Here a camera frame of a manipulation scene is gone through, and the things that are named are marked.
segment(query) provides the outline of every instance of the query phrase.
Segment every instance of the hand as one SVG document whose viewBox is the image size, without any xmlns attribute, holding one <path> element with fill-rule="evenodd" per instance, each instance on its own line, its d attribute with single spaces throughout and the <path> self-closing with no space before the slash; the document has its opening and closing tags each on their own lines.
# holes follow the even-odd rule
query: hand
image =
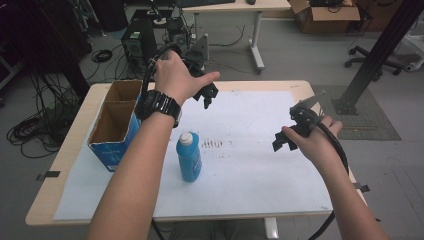
<svg viewBox="0 0 424 240">
<path fill-rule="evenodd" d="M 155 89 L 174 98 L 180 106 L 220 76 L 219 72 L 211 72 L 194 78 L 176 52 L 168 51 L 167 57 L 156 62 Z"/>
<path fill-rule="evenodd" d="M 330 116 L 324 116 L 321 122 L 327 126 L 336 137 L 343 127 L 341 122 L 333 121 Z M 284 126 L 282 130 L 284 134 L 299 147 L 303 155 L 311 160 L 318 170 L 325 164 L 332 164 L 333 161 L 340 162 L 340 157 L 330 140 L 318 127 L 315 127 L 307 138 L 300 136 L 293 129 L 286 126 Z"/>
</svg>

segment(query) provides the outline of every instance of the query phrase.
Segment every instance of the black equipment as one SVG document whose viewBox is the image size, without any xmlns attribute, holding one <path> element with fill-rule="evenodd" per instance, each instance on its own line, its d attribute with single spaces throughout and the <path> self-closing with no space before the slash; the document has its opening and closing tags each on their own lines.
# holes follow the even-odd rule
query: black equipment
<svg viewBox="0 0 424 240">
<path fill-rule="evenodd" d="M 114 32 L 128 26 L 122 0 L 90 0 L 105 31 Z"/>
<path fill-rule="evenodd" d="M 156 72 L 156 61 L 163 55 L 165 54 L 168 50 L 173 50 L 175 51 L 178 55 L 182 56 L 183 62 L 186 65 L 187 69 L 189 70 L 190 74 L 193 77 L 200 77 L 203 76 L 204 73 L 201 70 L 200 66 L 203 65 L 203 63 L 200 63 L 198 61 L 198 59 L 191 59 L 189 56 L 191 54 L 187 54 L 190 52 L 187 51 L 186 53 L 183 53 L 181 51 L 181 48 L 176 44 L 176 43 L 168 43 L 165 44 L 164 46 L 162 46 L 159 50 L 158 53 L 149 60 L 149 64 L 146 70 L 146 73 L 144 75 L 143 78 L 143 84 L 141 86 L 141 97 L 138 100 L 136 107 L 134 109 L 135 115 L 138 119 L 142 120 L 142 112 L 143 110 L 141 109 L 142 106 L 145 106 L 144 102 L 146 101 L 146 96 L 147 96 L 147 90 L 149 87 L 149 82 L 150 79 L 153 77 L 153 74 Z M 218 94 L 218 88 L 216 88 L 215 84 L 211 83 L 203 88 L 201 88 L 194 96 L 193 98 L 198 101 L 200 99 L 200 96 L 203 96 L 204 98 L 204 108 L 207 109 L 209 107 L 209 105 L 212 103 L 212 98 L 215 98 Z"/>
<path fill-rule="evenodd" d="M 339 7 L 343 0 L 310 0 L 311 7 Z"/>
<path fill-rule="evenodd" d="M 298 104 L 290 108 L 291 119 L 296 122 L 296 125 L 290 128 L 297 132 L 302 137 L 309 137 L 311 131 L 321 121 L 321 117 L 318 116 L 311 108 L 318 103 L 319 99 L 324 96 L 325 92 L 318 95 L 312 96 L 305 100 L 300 101 Z M 276 140 L 272 143 L 274 152 L 278 151 L 283 144 L 288 143 L 290 150 L 297 149 L 296 144 L 291 141 L 283 132 L 275 134 Z"/>
<path fill-rule="evenodd" d="M 176 43 L 183 52 L 189 49 L 190 36 L 181 17 L 169 19 L 167 30 L 169 42 Z"/>
<path fill-rule="evenodd" d="M 347 163 L 346 154 L 339 143 L 339 140 L 333 135 L 333 133 L 321 122 L 321 116 L 318 116 L 311 108 L 318 103 L 319 99 L 323 97 L 325 92 L 318 95 L 307 98 L 300 101 L 298 104 L 290 108 L 291 119 L 296 122 L 296 125 L 290 128 L 296 131 L 302 137 L 308 137 L 315 127 L 319 127 L 324 134 L 328 137 L 333 147 L 336 149 L 337 154 L 340 156 L 342 164 L 349 175 L 349 166 Z M 275 134 L 276 140 L 272 143 L 274 151 L 278 151 L 283 144 L 288 143 L 290 150 L 297 149 L 297 145 L 291 141 L 282 131 Z M 334 211 L 328 216 L 322 226 L 316 231 L 309 239 L 317 239 L 322 233 L 328 228 L 331 222 L 334 220 Z"/>
<path fill-rule="evenodd" d="M 175 0 L 177 7 L 188 8 L 224 3 L 234 3 L 236 0 Z"/>
<path fill-rule="evenodd" d="M 122 36 L 121 42 L 134 73 L 141 73 L 149 59 L 157 52 L 152 22 L 147 18 L 132 21 Z"/>
</svg>

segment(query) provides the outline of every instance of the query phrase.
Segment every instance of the floor mat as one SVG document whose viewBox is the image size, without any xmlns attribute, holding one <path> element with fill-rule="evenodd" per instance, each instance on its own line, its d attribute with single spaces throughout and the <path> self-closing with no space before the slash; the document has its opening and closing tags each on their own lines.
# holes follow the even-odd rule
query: floor mat
<svg viewBox="0 0 424 240">
<path fill-rule="evenodd" d="M 315 93 L 320 93 L 322 90 L 327 92 L 327 96 L 320 101 L 320 105 L 326 115 L 330 115 L 333 119 L 343 123 L 343 129 L 338 136 L 339 139 L 401 140 L 386 114 L 367 89 L 355 105 L 358 115 L 338 115 L 334 110 L 331 99 L 341 98 L 347 86 L 313 85 L 312 89 Z"/>
</svg>

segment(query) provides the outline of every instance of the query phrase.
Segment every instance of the person's left hand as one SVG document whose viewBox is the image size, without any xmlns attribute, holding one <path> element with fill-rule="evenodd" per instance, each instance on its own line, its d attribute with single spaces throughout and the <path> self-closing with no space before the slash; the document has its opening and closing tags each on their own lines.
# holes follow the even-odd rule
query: person's left hand
<svg viewBox="0 0 424 240">
<path fill-rule="evenodd" d="M 220 76 L 219 72 L 211 72 L 194 78 L 176 52 L 168 51 L 167 57 L 156 62 L 155 89 L 174 98 L 180 106 Z"/>
</svg>

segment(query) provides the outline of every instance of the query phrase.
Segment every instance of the cardboard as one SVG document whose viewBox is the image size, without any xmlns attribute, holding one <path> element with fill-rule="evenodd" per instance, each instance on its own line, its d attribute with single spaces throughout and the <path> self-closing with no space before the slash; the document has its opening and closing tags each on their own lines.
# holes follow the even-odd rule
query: cardboard
<svg viewBox="0 0 424 240">
<path fill-rule="evenodd" d="M 402 0 L 358 0 L 356 5 L 365 9 L 374 19 L 391 19 L 400 5 Z"/>
<path fill-rule="evenodd" d="M 142 81 L 118 80 L 114 81 L 106 94 L 105 102 L 134 101 L 141 91 Z"/>
<path fill-rule="evenodd" d="M 358 6 L 361 21 L 351 24 L 350 28 L 354 31 L 364 32 L 382 32 L 387 27 L 391 18 L 374 18 L 367 13 L 365 9 Z"/>
<path fill-rule="evenodd" d="M 103 163 L 113 172 L 139 128 L 134 114 L 141 81 L 115 81 L 94 123 L 87 144 Z"/>
<path fill-rule="evenodd" d="M 358 8 L 345 1 L 343 7 L 311 7 L 306 0 L 291 0 L 295 22 L 302 33 L 344 33 L 351 21 L 359 21 Z"/>
</svg>

